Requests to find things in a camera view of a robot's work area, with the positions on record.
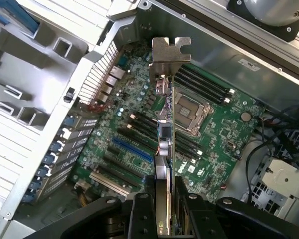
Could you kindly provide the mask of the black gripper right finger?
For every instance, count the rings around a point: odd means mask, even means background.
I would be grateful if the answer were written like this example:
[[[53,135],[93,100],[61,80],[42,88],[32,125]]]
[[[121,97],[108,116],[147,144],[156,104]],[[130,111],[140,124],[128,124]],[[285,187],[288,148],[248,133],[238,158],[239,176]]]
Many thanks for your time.
[[[240,200],[223,197],[215,204],[189,193],[175,178],[176,218],[195,239],[299,239],[299,227]]]

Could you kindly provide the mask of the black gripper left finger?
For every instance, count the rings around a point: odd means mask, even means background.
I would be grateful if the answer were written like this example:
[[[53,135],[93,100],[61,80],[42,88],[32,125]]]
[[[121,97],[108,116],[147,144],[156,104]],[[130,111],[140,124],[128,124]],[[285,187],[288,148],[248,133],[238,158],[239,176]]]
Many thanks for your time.
[[[28,235],[29,239],[154,239],[154,177],[144,189],[121,202],[106,196]]]

